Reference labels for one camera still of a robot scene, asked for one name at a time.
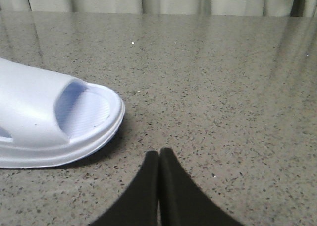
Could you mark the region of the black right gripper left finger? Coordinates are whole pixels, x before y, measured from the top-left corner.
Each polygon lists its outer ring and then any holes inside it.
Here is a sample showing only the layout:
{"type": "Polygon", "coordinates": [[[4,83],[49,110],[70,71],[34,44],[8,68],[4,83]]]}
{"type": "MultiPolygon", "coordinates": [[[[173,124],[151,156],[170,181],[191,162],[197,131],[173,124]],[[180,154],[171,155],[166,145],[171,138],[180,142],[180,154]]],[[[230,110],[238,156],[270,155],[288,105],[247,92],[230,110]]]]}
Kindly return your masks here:
{"type": "Polygon", "coordinates": [[[92,226],[156,226],[159,154],[146,153],[136,176],[123,194],[92,222],[92,226]]]}

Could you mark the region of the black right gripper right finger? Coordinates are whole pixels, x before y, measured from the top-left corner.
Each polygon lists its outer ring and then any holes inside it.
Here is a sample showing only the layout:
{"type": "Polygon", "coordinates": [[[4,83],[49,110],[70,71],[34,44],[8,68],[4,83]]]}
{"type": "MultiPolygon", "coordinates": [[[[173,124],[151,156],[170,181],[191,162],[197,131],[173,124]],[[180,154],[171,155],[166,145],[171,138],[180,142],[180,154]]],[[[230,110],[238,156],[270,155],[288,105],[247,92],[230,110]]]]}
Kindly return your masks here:
{"type": "Polygon", "coordinates": [[[186,173],[171,148],[160,151],[159,203],[163,226],[240,226],[186,173]]]}

